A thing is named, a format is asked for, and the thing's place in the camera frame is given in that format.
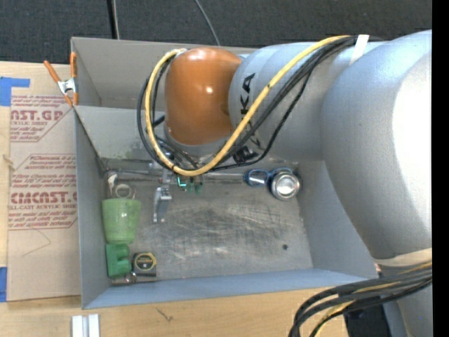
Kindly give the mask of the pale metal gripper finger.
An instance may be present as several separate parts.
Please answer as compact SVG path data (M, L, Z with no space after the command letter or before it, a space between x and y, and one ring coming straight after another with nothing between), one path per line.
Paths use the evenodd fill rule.
M154 201L153 201L153 222L157 223L159 221L159 201L161 196L161 188L156 188L154 192Z
M159 220L163 223L165 221L165 214L168 210L169 204L172 200L172 195L168 187L161 188L160 204L159 204Z

